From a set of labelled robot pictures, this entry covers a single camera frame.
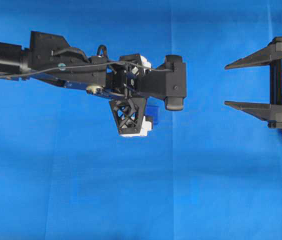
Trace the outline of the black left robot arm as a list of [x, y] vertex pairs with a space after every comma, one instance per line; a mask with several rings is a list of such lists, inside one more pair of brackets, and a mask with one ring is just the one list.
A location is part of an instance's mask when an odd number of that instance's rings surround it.
[[101, 44], [96, 54], [87, 56], [60, 35], [33, 31], [28, 48], [0, 42], [0, 79], [34, 78], [108, 99], [123, 137], [145, 137], [153, 129], [154, 118], [146, 114], [149, 95], [140, 90], [140, 81], [154, 72], [152, 64], [138, 53], [112, 60]]

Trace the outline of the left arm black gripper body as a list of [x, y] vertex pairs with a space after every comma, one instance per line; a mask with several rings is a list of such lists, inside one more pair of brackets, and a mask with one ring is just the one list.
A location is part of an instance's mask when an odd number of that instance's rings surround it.
[[105, 89], [110, 98], [110, 109], [119, 133], [123, 126], [139, 128], [145, 116], [146, 98], [139, 96], [130, 85], [134, 75], [129, 66], [114, 64], [111, 73], [107, 74], [108, 85]]

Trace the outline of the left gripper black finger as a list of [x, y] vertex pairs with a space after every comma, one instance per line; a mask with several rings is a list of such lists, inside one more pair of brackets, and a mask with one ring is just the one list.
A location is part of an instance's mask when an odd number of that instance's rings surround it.
[[[148, 62], [148, 60], [140, 55], [139, 53], [135, 54], [130, 54], [130, 55], [123, 55], [119, 58], [120, 61], [127, 61], [127, 62], [132, 62], [137, 65], [141, 65], [144, 67], [151, 68], [152, 64]], [[129, 71], [132, 72], [134, 75], [145, 75], [149, 72], [148, 69], [142, 68], [142, 67], [137, 67], [134, 65], [129, 65], [128, 67]]]
[[119, 135], [122, 137], [146, 137], [148, 132], [153, 130], [154, 119], [152, 116], [145, 115], [142, 119], [141, 125], [139, 127], [130, 127], [126, 125], [119, 129]]

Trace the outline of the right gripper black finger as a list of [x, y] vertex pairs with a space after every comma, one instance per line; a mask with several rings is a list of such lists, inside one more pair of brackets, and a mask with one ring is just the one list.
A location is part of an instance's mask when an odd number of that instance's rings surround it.
[[225, 101], [225, 105], [268, 122], [268, 128], [282, 128], [282, 105]]
[[224, 67], [225, 70], [267, 66], [282, 59], [282, 36], [275, 37], [267, 47], [240, 58]]

